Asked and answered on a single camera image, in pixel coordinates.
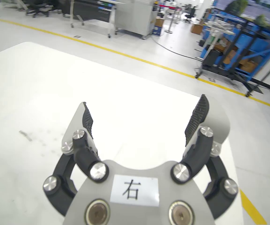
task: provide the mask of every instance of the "yellow floor line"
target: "yellow floor line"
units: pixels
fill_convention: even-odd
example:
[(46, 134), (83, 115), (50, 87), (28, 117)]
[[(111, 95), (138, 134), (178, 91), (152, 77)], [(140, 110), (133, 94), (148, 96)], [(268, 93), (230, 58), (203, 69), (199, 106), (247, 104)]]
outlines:
[(246, 210), (248, 215), (252, 218), (252, 220), (257, 225), (266, 225), (267, 222), (262, 217), (262, 215), (258, 212), (258, 210), (254, 207), (254, 205), (251, 203), (251, 201), (247, 198), (247, 196), (243, 193), (242, 190), (240, 190), (240, 197), (241, 202), (243, 205), (243, 208)]
[[(134, 57), (134, 56), (131, 56), (129, 54), (125, 54), (125, 53), (122, 53), (122, 52), (119, 52), (119, 51), (116, 51), (116, 50), (112, 50), (112, 49), (109, 49), (109, 48), (106, 48), (106, 47), (103, 47), (103, 46), (99, 46), (97, 44), (92, 44), (92, 43), (89, 43), (89, 42), (86, 42), (86, 41), (83, 41), (83, 40), (80, 40), (80, 39), (77, 39), (77, 38), (72, 38), (72, 37), (65, 36), (65, 35), (62, 35), (62, 34), (59, 34), (59, 33), (43, 30), (43, 29), (40, 29), (40, 28), (32, 27), (32, 26), (27, 26), (27, 25), (20, 24), (20, 23), (17, 23), (17, 22), (13, 22), (13, 21), (9, 21), (9, 20), (0, 19), (0, 21), (1, 22), (6, 22), (6, 23), (9, 23), (9, 24), (13, 24), (13, 25), (16, 25), (16, 26), (22, 26), (22, 27), (29, 28), (29, 29), (32, 29), (32, 30), (52, 34), (52, 35), (59, 36), (59, 37), (62, 37), (62, 38), (70, 39), (70, 40), (73, 40), (73, 41), (76, 41), (76, 42), (79, 42), (79, 43), (82, 43), (82, 44), (87, 44), (87, 45), (90, 45), (90, 46), (93, 46), (93, 47), (96, 47), (96, 48), (99, 48), (99, 49), (103, 49), (103, 50), (106, 50), (106, 51), (109, 51), (109, 52), (112, 52), (112, 53), (116, 53), (116, 54), (119, 54), (121, 56), (125, 56), (125, 57), (128, 57), (128, 58), (131, 58), (131, 59), (134, 59), (134, 60), (137, 60), (137, 61), (140, 61), (140, 62), (144, 62), (144, 63), (147, 63), (147, 64), (150, 64), (150, 65), (153, 65), (153, 66), (156, 66), (156, 67), (159, 67), (159, 68), (162, 68), (162, 69), (165, 69), (165, 70), (168, 70), (168, 71), (171, 71), (171, 72), (174, 72), (174, 73), (177, 73), (177, 74), (180, 74), (180, 75), (183, 75), (183, 76), (194, 79), (193, 75), (190, 75), (190, 74), (187, 74), (187, 73), (184, 73), (184, 72), (181, 72), (181, 71), (178, 71), (178, 70), (175, 70), (175, 69), (172, 69), (172, 68), (157, 64), (157, 63), (153, 63), (151, 61), (147, 61), (147, 60), (144, 60), (144, 59), (141, 59), (141, 58), (138, 58), (138, 57)], [(201, 79), (201, 78), (198, 78), (198, 80), (201, 81), (201, 82), (207, 83), (209, 85), (212, 85), (212, 86), (219, 87), (221, 89), (227, 90), (229, 92), (232, 92), (232, 93), (235, 93), (235, 94), (238, 94), (238, 95), (241, 95), (241, 96), (245, 96), (244, 93), (233, 90), (231, 88), (227, 88), (227, 87), (224, 87), (222, 85), (219, 85), (219, 84), (216, 84), (216, 83), (213, 83), (213, 82)], [(262, 101), (262, 100), (259, 100), (259, 99), (256, 99), (256, 98), (253, 98), (252, 96), (249, 96), (249, 98), (256, 101), (256, 102), (259, 102), (261, 104), (270, 106), (269, 103), (267, 103), (265, 101)]]
[[(169, 71), (172, 71), (174, 73), (177, 73), (177, 74), (180, 74), (180, 75), (183, 75), (183, 76), (194, 78), (193, 75), (186, 74), (184, 72), (181, 72), (181, 71), (178, 71), (178, 70), (174, 70), (174, 69), (171, 69), (169, 67), (166, 67), (166, 66), (163, 66), (163, 65), (160, 65), (160, 64), (157, 64), (157, 63), (153, 63), (153, 62), (150, 62), (150, 61), (147, 61), (147, 60), (138, 58), (138, 57), (134, 57), (134, 56), (131, 56), (131, 55), (128, 55), (128, 54), (125, 54), (125, 53), (122, 53), (122, 52), (119, 52), (119, 51), (116, 51), (116, 50), (112, 50), (112, 49), (109, 49), (109, 48), (106, 48), (106, 47), (103, 47), (103, 46), (92, 44), (92, 43), (89, 43), (89, 42), (86, 42), (86, 41), (83, 41), (83, 40), (79, 40), (79, 39), (76, 39), (76, 38), (72, 38), (72, 37), (69, 37), (69, 36), (65, 36), (65, 35), (62, 35), (62, 34), (59, 34), (59, 33), (54, 33), (54, 32), (43, 30), (43, 29), (39, 29), (39, 28), (32, 27), (32, 26), (27, 26), (27, 25), (16, 23), (16, 22), (9, 21), (9, 20), (0, 19), (0, 21), (1, 22), (10, 23), (10, 24), (13, 24), (13, 25), (17, 25), (17, 26), (22, 26), (22, 27), (29, 28), (29, 29), (33, 29), (33, 30), (36, 30), (36, 31), (41, 31), (41, 32), (44, 32), (44, 33), (49, 33), (49, 34), (52, 34), (52, 35), (55, 35), (55, 36), (59, 36), (59, 37), (62, 37), (62, 38), (74, 40), (76, 42), (87, 44), (87, 45), (90, 45), (90, 46), (93, 46), (93, 47), (96, 47), (96, 48), (99, 48), (99, 49), (103, 49), (103, 50), (106, 50), (106, 51), (109, 51), (109, 52), (113, 52), (113, 53), (119, 54), (121, 56), (129, 57), (131, 59), (135, 59), (135, 60), (138, 60), (140, 62), (144, 62), (144, 63), (150, 64), (150, 65), (153, 65), (153, 66), (156, 66), (156, 67), (165, 69), (165, 70), (169, 70)], [(210, 82), (210, 81), (201, 79), (201, 78), (199, 78), (198, 80), (201, 81), (201, 82), (210, 84), (212, 86), (219, 87), (221, 89), (227, 90), (229, 92), (232, 92), (232, 93), (235, 93), (235, 94), (238, 94), (238, 95), (241, 95), (241, 96), (245, 96), (244, 93), (241, 93), (239, 91), (236, 91), (236, 90), (233, 90), (233, 89), (224, 87), (222, 85), (219, 85), (219, 84), (216, 84), (216, 83), (213, 83), (213, 82)], [(259, 103), (265, 104), (267, 106), (270, 106), (269, 103), (264, 102), (262, 100), (253, 98), (251, 96), (249, 98), (252, 99), (252, 100), (255, 100), (256, 102), (259, 102)], [(263, 224), (263, 225), (264, 224), (267, 224), (266, 221), (264, 220), (264, 218), (260, 215), (260, 213), (254, 207), (254, 205), (251, 203), (251, 201), (247, 198), (247, 196), (241, 190), (240, 190), (240, 195), (241, 195), (242, 206), (246, 210), (246, 212), (249, 214), (249, 216), (252, 218), (252, 220), (256, 224)]]

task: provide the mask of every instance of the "white floor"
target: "white floor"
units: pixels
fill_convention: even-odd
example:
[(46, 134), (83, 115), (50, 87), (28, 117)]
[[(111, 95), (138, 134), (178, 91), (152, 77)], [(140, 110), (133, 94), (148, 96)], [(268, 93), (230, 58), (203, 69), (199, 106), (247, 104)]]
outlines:
[[(49, 18), (38, 16), (26, 17), (24, 12), (0, 5), (0, 19), (9, 20), (24, 25), (40, 28), (69, 37), (80, 36), (79, 39), (97, 44), (112, 50), (120, 51), (147, 61), (161, 64), (172, 69), (194, 75), (195, 68), (200, 63), (171, 53), (157, 45), (152, 38), (141, 40), (133, 34), (119, 32), (111, 39), (106, 37), (107, 23), (89, 21), (82, 27), (79, 23), (70, 28), (69, 19), (56, 13)], [(199, 55), (194, 48), (201, 37), (190, 32), (190, 25), (180, 22), (173, 24), (173, 34), (162, 32), (163, 36), (153, 37), (166, 48), (182, 55), (196, 57)], [(208, 94), (221, 101), (231, 122), (229, 135), (230, 144), (237, 167), (240, 188), (247, 195), (260, 214), (270, 224), (270, 107), (235, 93), (197, 81), (195, 79), (115, 54), (90, 45), (75, 42), (59, 36), (47, 34), (5, 22), (0, 22), (0, 51), (31, 41), (48, 46), (72, 55), (98, 62), (121, 71), (140, 76), (179, 89), (181, 91), (200, 96)], [(245, 88), (239, 83), (231, 83), (228, 79), (213, 74), (202, 76), (208, 80), (214, 78), (217, 84), (245, 93)], [(254, 92), (254, 97), (270, 103), (270, 91), (262, 89), (264, 94)], [(245, 224), (254, 224), (252, 219), (244, 213)]]

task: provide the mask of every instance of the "cardboard box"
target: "cardboard box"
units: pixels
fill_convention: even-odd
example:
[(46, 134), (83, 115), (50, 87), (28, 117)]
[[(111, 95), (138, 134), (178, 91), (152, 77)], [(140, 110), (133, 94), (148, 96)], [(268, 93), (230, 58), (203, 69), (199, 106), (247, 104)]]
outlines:
[(161, 35), (161, 30), (162, 30), (162, 27), (154, 26), (153, 35), (160, 36)]
[(221, 44), (216, 44), (213, 49), (218, 50), (219, 52), (224, 52), (226, 47), (222, 46)]
[(231, 50), (229, 54), (224, 59), (223, 63), (229, 64), (231, 63), (231, 59), (236, 55), (236, 50)]
[(155, 26), (162, 27), (163, 23), (164, 23), (163, 18), (159, 18), (159, 17), (156, 18)]
[(192, 24), (191, 32), (195, 34), (201, 34), (203, 26), (199, 24)]
[(253, 61), (246, 62), (244, 65), (241, 66), (241, 70), (251, 73), (256, 67), (257, 63)]

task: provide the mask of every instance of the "black cable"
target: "black cable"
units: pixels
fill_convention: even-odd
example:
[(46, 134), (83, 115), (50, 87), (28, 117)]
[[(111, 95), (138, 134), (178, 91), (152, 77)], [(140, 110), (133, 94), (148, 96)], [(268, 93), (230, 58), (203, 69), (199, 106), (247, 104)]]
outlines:
[(182, 57), (191, 58), (191, 59), (197, 60), (197, 61), (199, 61), (199, 62), (203, 62), (202, 60), (199, 60), (199, 59), (196, 59), (196, 58), (193, 58), (193, 57), (185, 56), (185, 55), (182, 55), (182, 54), (180, 54), (180, 53), (174, 52), (174, 51), (172, 51), (172, 50), (166, 48), (165, 46), (159, 44), (157, 41), (155, 41), (155, 40), (153, 39), (153, 37), (152, 37), (152, 40), (153, 40), (157, 45), (160, 45), (161, 47), (163, 47), (164, 49), (166, 49), (166, 50), (168, 50), (168, 51), (170, 51), (170, 52), (172, 52), (172, 53), (175, 53), (175, 54), (177, 54), (177, 55), (179, 55), (179, 56), (182, 56)]

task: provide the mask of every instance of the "metal stanchion post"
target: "metal stanchion post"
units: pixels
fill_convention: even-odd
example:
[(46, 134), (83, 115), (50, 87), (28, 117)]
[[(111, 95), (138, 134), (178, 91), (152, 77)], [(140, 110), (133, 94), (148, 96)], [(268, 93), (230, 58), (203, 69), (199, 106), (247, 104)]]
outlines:
[[(170, 27), (172, 26), (172, 23), (173, 23), (173, 21), (174, 21), (176, 10), (177, 10), (177, 7), (175, 7), (174, 14), (173, 14), (173, 18), (172, 18), (172, 20), (171, 20), (171, 22), (170, 22)], [(170, 30), (170, 27), (169, 27), (168, 30), (165, 30), (165, 32), (173, 33), (173, 32)]]

